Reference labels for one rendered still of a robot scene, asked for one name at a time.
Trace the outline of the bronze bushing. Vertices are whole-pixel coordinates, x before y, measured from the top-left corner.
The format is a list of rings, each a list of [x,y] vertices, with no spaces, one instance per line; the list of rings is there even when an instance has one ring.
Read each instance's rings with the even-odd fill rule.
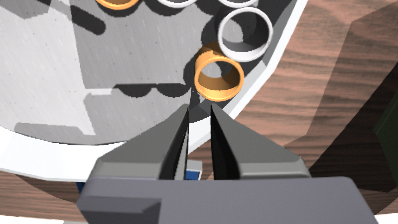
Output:
[[[219,78],[204,75],[201,70],[215,61],[229,62],[233,65],[232,69]],[[229,59],[220,49],[218,41],[207,43],[199,49],[195,57],[194,83],[201,96],[211,101],[225,101],[241,90],[243,82],[244,74],[239,62]]]
[[[98,3],[113,10],[124,10],[132,7],[141,0],[96,0]]]

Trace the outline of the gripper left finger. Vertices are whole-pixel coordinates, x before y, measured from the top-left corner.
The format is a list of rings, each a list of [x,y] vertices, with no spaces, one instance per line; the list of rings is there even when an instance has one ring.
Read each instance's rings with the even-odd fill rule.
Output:
[[[189,104],[183,104],[166,120],[98,157],[88,178],[105,175],[186,180],[188,146]]]

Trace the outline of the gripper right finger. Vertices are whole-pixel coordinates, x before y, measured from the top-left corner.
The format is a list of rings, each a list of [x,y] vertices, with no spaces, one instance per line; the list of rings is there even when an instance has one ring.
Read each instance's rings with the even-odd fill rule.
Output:
[[[302,157],[231,118],[211,104],[214,180],[312,178]]]

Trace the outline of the grey steel bushing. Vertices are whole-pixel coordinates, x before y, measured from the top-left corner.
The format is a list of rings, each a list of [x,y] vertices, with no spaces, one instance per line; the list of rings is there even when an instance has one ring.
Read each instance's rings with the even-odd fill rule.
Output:
[[[197,0],[157,0],[161,4],[171,8],[184,8],[192,5]]]
[[[225,40],[222,32],[226,23],[242,12],[256,13],[257,22],[253,34],[245,41],[238,43]],[[266,52],[273,37],[273,28],[269,18],[254,5],[245,8],[230,8],[223,5],[216,14],[214,27],[220,49],[229,59],[237,62],[249,62],[259,58]]]
[[[258,0],[218,0],[218,1],[223,5],[231,8],[245,8],[254,4]]]

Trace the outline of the blue open crate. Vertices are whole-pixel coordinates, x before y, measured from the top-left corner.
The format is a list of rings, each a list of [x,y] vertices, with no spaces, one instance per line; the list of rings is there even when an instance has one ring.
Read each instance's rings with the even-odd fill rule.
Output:
[[[198,172],[186,170],[186,180],[198,180]],[[76,182],[76,184],[80,193],[84,187],[85,182]]]

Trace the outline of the grey round turntable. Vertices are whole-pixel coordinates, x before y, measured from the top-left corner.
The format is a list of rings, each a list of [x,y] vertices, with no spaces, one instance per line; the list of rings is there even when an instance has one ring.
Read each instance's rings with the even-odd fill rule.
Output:
[[[223,6],[170,8],[141,0],[0,0],[0,170],[86,182],[96,159],[189,104],[188,154],[211,138],[211,104],[235,117],[274,72],[308,0],[258,0],[273,37],[239,62],[241,90],[211,101],[195,87],[195,57],[218,41]]]

